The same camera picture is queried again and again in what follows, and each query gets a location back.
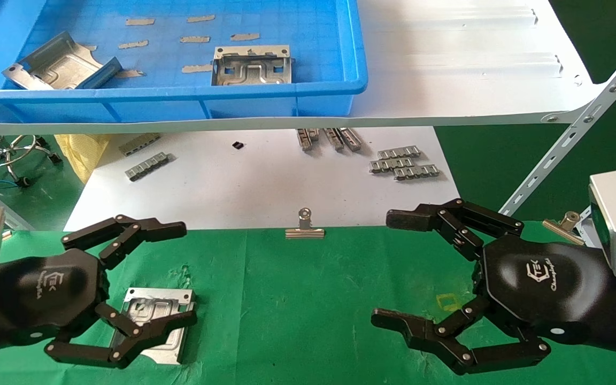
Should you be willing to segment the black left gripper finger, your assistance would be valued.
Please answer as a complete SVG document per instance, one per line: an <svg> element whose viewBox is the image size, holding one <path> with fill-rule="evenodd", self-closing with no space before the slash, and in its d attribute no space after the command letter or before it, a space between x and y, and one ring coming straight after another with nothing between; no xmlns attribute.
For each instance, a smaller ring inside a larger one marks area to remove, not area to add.
<svg viewBox="0 0 616 385"><path fill-rule="evenodd" d="M125 215L89 225L62 237L64 249L88 250L100 244L108 244L98 255L101 266L113 269L141 243L155 243L187 234L184 222L162 224L156 218L134 219Z"/></svg>
<svg viewBox="0 0 616 385"><path fill-rule="evenodd" d="M196 311L189 310L152 319L139 326L106 302L96 304L93 317L95 321L98 319L107 321L113 329L123 335L122 342L115 348L74 344L71 343L71 339L76 333L65 328L47 344L44 349L47 356L63 364L123 369L127 368L142 351L165 344L172 331L194 326L198 322Z"/></svg>

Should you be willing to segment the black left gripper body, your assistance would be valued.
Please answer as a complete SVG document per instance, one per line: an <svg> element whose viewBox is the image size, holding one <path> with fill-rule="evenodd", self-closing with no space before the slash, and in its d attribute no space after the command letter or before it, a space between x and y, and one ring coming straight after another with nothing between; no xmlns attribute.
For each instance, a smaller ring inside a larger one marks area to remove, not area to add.
<svg viewBox="0 0 616 385"><path fill-rule="evenodd" d="M0 341L25 345L59 335L80 336L98 321L96 305L108 297L105 270L85 251L2 263Z"/></svg>

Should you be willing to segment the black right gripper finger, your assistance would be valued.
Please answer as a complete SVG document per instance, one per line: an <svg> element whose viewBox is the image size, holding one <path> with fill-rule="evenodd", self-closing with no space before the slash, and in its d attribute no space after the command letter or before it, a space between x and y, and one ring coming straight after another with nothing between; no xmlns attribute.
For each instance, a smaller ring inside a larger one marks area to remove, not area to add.
<svg viewBox="0 0 616 385"><path fill-rule="evenodd" d="M457 375L488 373L538 365L547 357L551 348L529 329L514 327L518 342L467 348L458 337L470 326L486 317L491 302L485 297L475 297L435 324L424 317L393 310L374 309L370 322L382 329L398 332L406 346L438 357Z"/></svg>
<svg viewBox="0 0 616 385"><path fill-rule="evenodd" d="M484 242L472 231L500 238L521 236L523 222L463 199L445 204L420 204L415 210L389 210L386 225L391 229L437 232L468 261L481 259Z"/></svg>

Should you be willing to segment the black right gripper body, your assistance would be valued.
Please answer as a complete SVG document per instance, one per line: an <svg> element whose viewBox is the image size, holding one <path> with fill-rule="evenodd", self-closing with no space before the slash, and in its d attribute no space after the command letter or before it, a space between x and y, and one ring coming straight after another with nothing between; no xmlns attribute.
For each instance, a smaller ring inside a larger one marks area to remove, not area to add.
<svg viewBox="0 0 616 385"><path fill-rule="evenodd" d="M611 279L599 249L504 236L484 247L487 295L511 324L562 344L594 338L596 309Z"/></svg>

